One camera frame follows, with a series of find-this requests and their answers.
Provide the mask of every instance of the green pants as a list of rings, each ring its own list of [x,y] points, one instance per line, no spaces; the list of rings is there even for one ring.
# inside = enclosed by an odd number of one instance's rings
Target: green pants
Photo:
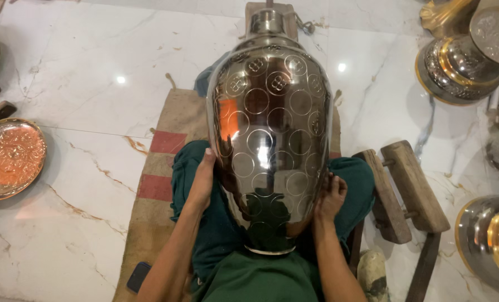
[[[197,166],[210,147],[207,141],[192,141],[175,156],[172,175],[172,221],[177,222],[182,207],[188,198]],[[330,172],[343,178],[348,185],[345,203],[335,217],[335,229],[344,244],[352,229],[371,211],[374,204],[374,175],[371,168],[361,159],[341,157],[328,161]],[[197,278],[205,282],[216,264],[233,251],[244,248],[239,227],[227,209],[227,196],[218,178],[214,177],[210,206],[203,213],[199,232],[192,251],[194,282],[192,291],[197,290]],[[313,238],[308,228],[297,240],[296,250],[310,262],[315,262]]]

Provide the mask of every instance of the jute mat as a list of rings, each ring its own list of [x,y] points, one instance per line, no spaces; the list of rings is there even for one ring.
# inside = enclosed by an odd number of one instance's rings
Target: jute mat
[[[186,143],[207,139],[205,113],[205,98],[194,90],[172,89],[167,95],[141,172],[113,302],[135,301],[137,295],[126,287],[134,267],[141,261],[154,264],[175,227],[169,220],[173,158]],[[335,108],[332,131],[330,158],[336,158],[341,154],[341,126]]]

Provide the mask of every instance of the red stripe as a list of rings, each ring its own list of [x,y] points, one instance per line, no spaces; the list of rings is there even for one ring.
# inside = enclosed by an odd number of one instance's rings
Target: red stripe
[[[171,202],[171,177],[143,174],[138,197]]]
[[[186,141],[186,133],[172,133],[156,130],[151,143],[151,152],[177,154]]]
[[[341,157],[341,154],[339,152],[330,152],[329,153],[329,159],[338,159]]]

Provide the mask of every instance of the vase neck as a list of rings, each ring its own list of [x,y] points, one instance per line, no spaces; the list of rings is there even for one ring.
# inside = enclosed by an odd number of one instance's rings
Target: vase neck
[[[283,23],[283,15],[279,11],[262,9],[256,11],[251,16],[246,39],[262,35],[287,36]]]

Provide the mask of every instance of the marble floor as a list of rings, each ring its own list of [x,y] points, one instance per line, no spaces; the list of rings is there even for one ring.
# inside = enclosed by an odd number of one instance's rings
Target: marble floor
[[[309,54],[342,96],[345,156],[406,139],[413,146],[431,116],[414,60],[430,35],[423,0],[288,0],[302,20]],[[0,15],[0,100],[41,126],[48,158],[24,192],[0,201],[0,297],[27,301],[110,301],[119,278],[132,203],[171,84],[192,89],[198,73],[244,34],[245,0],[19,0]],[[499,194],[485,161],[486,102],[436,102],[422,168],[449,222],[478,196]],[[366,218],[362,248],[386,257],[392,301],[403,301],[425,235],[382,239]],[[499,301],[442,235],[426,301]]]

